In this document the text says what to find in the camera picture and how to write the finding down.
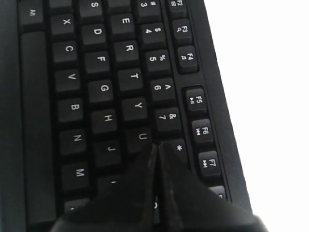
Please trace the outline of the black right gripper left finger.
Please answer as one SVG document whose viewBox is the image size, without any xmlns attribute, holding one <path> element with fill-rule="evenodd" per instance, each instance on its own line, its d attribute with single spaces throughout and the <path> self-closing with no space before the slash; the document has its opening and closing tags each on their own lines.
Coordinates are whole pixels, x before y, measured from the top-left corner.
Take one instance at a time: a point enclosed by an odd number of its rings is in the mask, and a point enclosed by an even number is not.
<svg viewBox="0 0 309 232">
<path fill-rule="evenodd" d="M 53 232 L 152 232 L 157 145 L 149 144 L 125 173 L 91 202 L 60 217 Z"/>
</svg>

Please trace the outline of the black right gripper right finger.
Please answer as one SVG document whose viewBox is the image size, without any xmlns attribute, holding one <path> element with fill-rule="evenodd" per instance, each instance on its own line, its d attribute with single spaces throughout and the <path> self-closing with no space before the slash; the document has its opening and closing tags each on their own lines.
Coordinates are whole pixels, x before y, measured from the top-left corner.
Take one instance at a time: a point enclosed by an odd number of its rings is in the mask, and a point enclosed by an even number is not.
<svg viewBox="0 0 309 232">
<path fill-rule="evenodd" d="M 167 143 L 158 146 L 158 185 L 164 232 L 267 231 L 260 217 L 202 184 Z"/>
</svg>

